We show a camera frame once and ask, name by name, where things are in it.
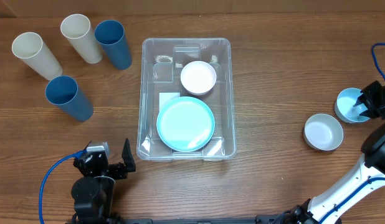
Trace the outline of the light blue bowl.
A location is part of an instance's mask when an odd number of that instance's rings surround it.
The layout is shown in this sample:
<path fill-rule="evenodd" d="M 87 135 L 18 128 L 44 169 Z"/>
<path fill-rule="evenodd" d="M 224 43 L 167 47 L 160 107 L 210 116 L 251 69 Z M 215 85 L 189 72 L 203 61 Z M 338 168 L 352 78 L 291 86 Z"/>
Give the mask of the light blue bowl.
<path fill-rule="evenodd" d="M 364 104 L 355 106 L 361 90 L 358 88 L 347 88 L 341 91 L 335 101 L 335 113 L 340 120 L 346 123 L 363 123 L 369 117 L 360 114 L 367 110 Z"/>

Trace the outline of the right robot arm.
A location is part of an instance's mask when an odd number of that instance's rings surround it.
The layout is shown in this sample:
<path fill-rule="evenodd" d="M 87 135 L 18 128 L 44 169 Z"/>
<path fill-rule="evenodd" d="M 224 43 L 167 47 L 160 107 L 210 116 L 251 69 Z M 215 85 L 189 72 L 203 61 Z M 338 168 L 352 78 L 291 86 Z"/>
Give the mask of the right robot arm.
<path fill-rule="evenodd" d="M 337 117 L 315 114 L 304 127 L 309 146 L 333 151 L 343 140 L 340 121 L 363 123 L 385 120 L 385 85 L 372 82 L 362 90 L 341 91 L 334 105 Z M 371 192 L 385 186 L 385 123 L 373 131 L 361 146 L 361 155 L 353 168 L 322 194 L 279 214 L 273 223 L 340 223 L 340 217 Z"/>

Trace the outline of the light blue plate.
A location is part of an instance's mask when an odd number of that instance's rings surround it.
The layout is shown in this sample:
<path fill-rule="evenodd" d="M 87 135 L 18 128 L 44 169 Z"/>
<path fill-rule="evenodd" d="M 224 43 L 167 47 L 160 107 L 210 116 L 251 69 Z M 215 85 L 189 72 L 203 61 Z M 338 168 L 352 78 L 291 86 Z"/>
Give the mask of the light blue plate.
<path fill-rule="evenodd" d="M 214 114 L 205 102 L 181 96 L 159 111 L 156 129 L 160 139 L 178 152 L 193 152 L 204 147 L 216 127 Z"/>

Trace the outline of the pink bowl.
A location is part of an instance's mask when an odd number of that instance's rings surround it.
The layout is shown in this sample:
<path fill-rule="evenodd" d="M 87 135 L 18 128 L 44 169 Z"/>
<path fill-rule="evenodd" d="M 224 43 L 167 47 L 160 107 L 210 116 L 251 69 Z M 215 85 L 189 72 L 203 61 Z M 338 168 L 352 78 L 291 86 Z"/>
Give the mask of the pink bowl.
<path fill-rule="evenodd" d="M 193 95 L 205 95 L 216 84 L 217 74 L 207 62 L 193 61 L 181 71 L 182 86 Z"/>

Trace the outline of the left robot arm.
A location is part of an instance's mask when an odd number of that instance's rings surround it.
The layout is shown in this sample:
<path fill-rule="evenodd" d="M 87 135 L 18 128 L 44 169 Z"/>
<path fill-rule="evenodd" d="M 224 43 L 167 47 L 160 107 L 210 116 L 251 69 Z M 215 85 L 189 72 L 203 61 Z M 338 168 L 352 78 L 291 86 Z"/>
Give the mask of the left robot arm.
<path fill-rule="evenodd" d="M 119 214 L 112 212 L 112 202 L 115 182 L 136 171 L 129 140 L 121 153 L 123 162 L 109 164 L 109 154 L 107 142 L 90 142 L 74 159 L 74 167 L 83 177 L 71 189 L 75 210 L 72 223 L 125 223 Z"/>

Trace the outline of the grey bowl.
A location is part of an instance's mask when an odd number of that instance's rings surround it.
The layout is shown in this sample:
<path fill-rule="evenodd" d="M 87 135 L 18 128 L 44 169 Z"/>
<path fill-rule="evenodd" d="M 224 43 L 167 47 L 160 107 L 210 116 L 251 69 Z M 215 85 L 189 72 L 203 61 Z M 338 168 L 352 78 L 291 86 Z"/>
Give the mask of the grey bowl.
<path fill-rule="evenodd" d="M 331 152 L 343 142 L 344 132 L 337 119 L 319 113 L 307 119 L 303 128 L 303 138 L 310 147 Z"/>

